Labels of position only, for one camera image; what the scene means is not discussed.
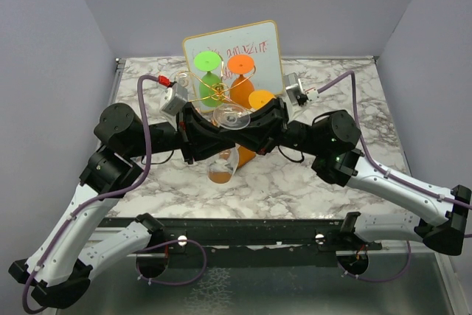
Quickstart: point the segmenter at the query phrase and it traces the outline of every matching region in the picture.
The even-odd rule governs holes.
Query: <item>white wall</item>
[[[412,174],[471,188],[472,0],[412,0],[378,70]],[[470,309],[471,256],[453,259]]]
[[[190,35],[273,19],[283,55],[379,55],[411,0],[86,0],[120,57],[180,55]]]
[[[0,5],[0,312],[18,315],[22,286],[8,267],[69,203],[96,145],[114,56],[84,0]]]

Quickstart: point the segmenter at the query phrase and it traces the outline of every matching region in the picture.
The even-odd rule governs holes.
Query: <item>clear glass cup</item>
[[[225,184],[235,174],[238,163],[237,148],[223,150],[206,160],[208,178],[216,184]]]

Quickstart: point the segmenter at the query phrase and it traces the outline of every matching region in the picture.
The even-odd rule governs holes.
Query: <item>green disc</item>
[[[221,58],[212,51],[200,52],[197,54],[193,63],[198,70],[202,72],[211,72],[220,66]]]

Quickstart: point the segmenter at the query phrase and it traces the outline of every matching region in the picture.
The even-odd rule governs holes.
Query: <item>transparent glass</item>
[[[251,122],[250,112],[241,105],[224,103],[213,111],[213,119],[226,129],[243,129]]]
[[[237,148],[223,150],[206,160],[208,178],[216,184],[225,184],[235,174],[238,163]]]

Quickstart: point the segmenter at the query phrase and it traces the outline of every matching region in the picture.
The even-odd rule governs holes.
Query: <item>white marble surface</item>
[[[305,88],[320,87],[353,69],[358,81],[361,127],[375,159],[405,170],[400,144],[390,117],[373,60],[284,60],[284,73],[296,72]],[[169,76],[185,68],[182,57],[127,60],[117,102],[130,105],[139,114],[136,82],[140,75]],[[150,123],[161,122],[155,83],[145,84],[145,102]],[[318,114],[344,108],[352,113],[350,80],[323,94],[322,100],[298,120],[309,123]],[[284,149],[298,159],[299,153]],[[166,159],[156,154],[153,161]],[[180,152],[165,165],[154,165],[147,181],[127,194],[110,216],[134,217],[149,212],[174,218],[343,218],[347,212],[401,212],[400,207],[379,197],[349,188],[332,186],[316,177],[312,156],[294,164],[274,150],[258,156],[236,172],[227,184],[214,184],[206,175],[205,162],[186,165]]]

